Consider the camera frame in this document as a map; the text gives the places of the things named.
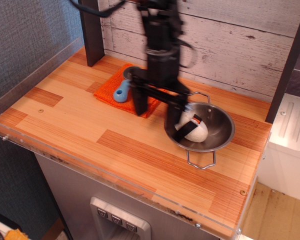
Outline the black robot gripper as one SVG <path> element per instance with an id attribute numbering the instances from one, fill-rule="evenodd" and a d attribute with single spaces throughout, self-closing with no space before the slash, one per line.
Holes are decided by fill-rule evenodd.
<path id="1" fill-rule="evenodd" d="M 166 129 L 173 131 L 188 103 L 190 90 L 179 80 L 180 49 L 148 49 L 147 68 L 133 69 L 131 92 L 138 116 L 148 110 L 148 97 L 167 103 Z"/>

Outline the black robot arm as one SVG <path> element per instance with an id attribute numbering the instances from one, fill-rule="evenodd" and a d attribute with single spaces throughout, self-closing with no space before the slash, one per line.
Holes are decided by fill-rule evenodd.
<path id="1" fill-rule="evenodd" d="M 131 70 L 134 109 L 141 116 L 152 97 L 168 105 L 166 124 L 174 127 L 190 90 L 179 79 L 182 24 L 175 0 L 141 0 L 137 5 L 147 38 L 147 68 Z"/>

